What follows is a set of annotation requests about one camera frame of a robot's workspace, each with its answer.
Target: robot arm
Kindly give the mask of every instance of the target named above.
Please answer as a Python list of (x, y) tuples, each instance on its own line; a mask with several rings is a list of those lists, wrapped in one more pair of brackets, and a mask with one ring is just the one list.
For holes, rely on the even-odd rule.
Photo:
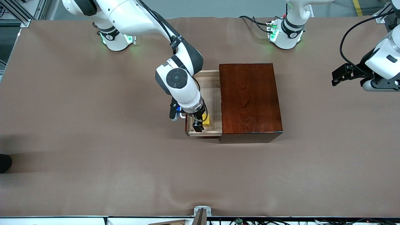
[(90, 17), (100, 31), (107, 47), (125, 49), (128, 36), (159, 33), (167, 38), (174, 53), (156, 69), (156, 81), (166, 94), (172, 95), (170, 118), (179, 113), (195, 119), (193, 127), (201, 132), (202, 114), (206, 111), (203, 98), (192, 78), (203, 66), (203, 57), (160, 14), (141, 0), (62, 0), (64, 7), (75, 15)]
[[(400, 16), (400, 0), (391, 0), (391, 6), (397, 17)], [(364, 78), (360, 81), (366, 91), (400, 91), (400, 27), (390, 31), (359, 64), (343, 64), (332, 72), (332, 86), (345, 80)]]
[(282, 49), (291, 49), (303, 34), (303, 28), (310, 18), (311, 10), (309, 5), (327, 4), (335, 0), (285, 0), (288, 12), (284, 18), (278, 18), (267, 24), (270, 42)]

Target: dark wooden cabinet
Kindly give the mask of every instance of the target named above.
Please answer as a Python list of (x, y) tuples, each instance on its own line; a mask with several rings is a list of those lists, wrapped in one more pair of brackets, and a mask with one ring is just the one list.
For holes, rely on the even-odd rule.
[(207, 104), (210, 127), (189, 136), (219, 136), (220, 143), (268, 143), (283, 132), (272, 63), (221, 64), (195, 77)]

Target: table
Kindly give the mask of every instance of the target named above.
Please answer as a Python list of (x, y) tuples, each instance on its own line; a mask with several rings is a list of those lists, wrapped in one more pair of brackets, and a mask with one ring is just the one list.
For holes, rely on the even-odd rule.
[[(168, 118), (171, 97), (154, 80), (171, 56), (161, 35), (109, 51), (90, 21), (32, 21), (0, 85), (0, 215), (214, 215), (397, 217), (397, 93), (331, 86), (341, 37), (365, 19), (311, 18), (296, 48), (268, 43), (239, 18), (171, 24), (204, 57), (272, 62), (284, 133), (269, 144), (189, 138)], [(361, 59), (386, 33), (368, 22), (345, 55)]]

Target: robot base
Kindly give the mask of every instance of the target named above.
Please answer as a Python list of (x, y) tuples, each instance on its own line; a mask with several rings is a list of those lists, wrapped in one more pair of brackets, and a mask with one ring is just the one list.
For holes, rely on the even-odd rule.
[(111, 36), (108, 37), (106, 35), (103, 37), (100, 34), (100, 37), (103, 39), (103, 43), (111, 50), (111, 51), (122, 51), (126, 49), (130, 44), (136, 44), (136, 36), (127, 36), (122, 33), (119, 33), (114, 40), (109, 40), (108, 38), (112, 38)]
[(295, 38), (289, 38), (288, 35), (282, 31), (282, 23), (282, 19), (267, 23), (267, 30), (272, 32), (272, 34), (268, 34), (268, 40), (278, 48), (291, 49), (300, 41), (303, 31), (299, 35), (296, 34)]

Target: yellow object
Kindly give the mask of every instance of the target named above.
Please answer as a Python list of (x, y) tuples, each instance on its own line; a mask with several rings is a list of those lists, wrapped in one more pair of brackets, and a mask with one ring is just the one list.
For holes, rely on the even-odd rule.
[(209, 127), (210, 126), (210, 115), (209, 114), (203, 114), (202, 118), (204, 120), (207, 115), (208, 115), (207, 119), (205, 121), (203, 121), (203, 127)]

